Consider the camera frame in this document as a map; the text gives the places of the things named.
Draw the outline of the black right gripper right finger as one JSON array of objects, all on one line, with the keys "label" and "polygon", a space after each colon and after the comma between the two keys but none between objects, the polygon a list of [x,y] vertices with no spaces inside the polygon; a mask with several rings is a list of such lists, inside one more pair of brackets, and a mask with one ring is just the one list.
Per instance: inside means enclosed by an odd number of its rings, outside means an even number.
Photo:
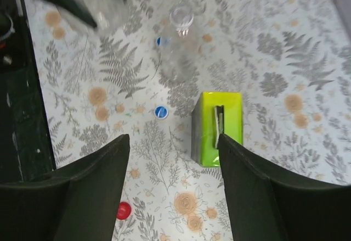
[{"label": "black right gripper right finger", "polygon": [[234,240],[350,240],[350,186],[289,171],[225,134],[218,148]]}]

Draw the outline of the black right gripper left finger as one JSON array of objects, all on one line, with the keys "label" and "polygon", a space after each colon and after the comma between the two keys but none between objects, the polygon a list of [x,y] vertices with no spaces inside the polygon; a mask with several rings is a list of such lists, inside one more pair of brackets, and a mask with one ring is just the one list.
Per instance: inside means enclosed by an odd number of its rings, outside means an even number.
[{"label": "black right gripper left finger", "polygon": [[1,240],[111,240],[129,135],[29,182],[1,184]]}]

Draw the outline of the clear plastic bottle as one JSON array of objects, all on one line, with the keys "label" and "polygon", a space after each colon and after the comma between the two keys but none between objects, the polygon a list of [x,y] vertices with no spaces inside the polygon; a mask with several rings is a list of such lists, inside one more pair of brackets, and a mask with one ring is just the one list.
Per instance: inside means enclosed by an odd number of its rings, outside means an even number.
[{"label": "clear plastic bottle", "polygon": [[[164,77],[174,83],[183,83],[194,70],[196,53],[195,14],[186,3],[174,5],[168,21],[156,40],[156,66]],[[136,59],[137,47],[129,48],[122,39],[104,37],[100,40],[101,80],[116,85],[120,92],[144,89],[148,73],[142,73],[143,59]]]}]

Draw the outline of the blue bottle cap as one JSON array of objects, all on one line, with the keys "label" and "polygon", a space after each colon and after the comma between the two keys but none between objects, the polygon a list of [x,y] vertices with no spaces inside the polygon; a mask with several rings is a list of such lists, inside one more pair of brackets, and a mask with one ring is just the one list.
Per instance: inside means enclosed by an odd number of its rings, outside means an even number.
[{"label": "blue bottle cap", "polygon": [[159,105],[154,109],[155,118],[159,120],[164,120],[168,116],[168,109],[166,106]]}]

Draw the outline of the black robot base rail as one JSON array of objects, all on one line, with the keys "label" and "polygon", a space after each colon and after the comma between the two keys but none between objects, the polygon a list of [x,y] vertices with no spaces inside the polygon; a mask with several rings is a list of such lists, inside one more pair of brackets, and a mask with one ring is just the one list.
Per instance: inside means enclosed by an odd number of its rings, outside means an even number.
[{"label": "black robot base rail", "polygon": [[1,182],[55,170],[24,0],[1,0]]}]

